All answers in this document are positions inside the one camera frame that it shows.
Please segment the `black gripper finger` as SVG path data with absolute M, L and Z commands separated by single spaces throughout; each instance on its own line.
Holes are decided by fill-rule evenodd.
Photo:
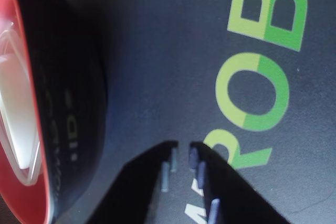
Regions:
M 288 223 L 216 151 L 191 142 L 189 166 L 204 194 L 207 223 Z
M 161 193 L 169 190 L 177 141 L 164 141 L 125 164 L 106 194 L 106 223 L 156 223 Z

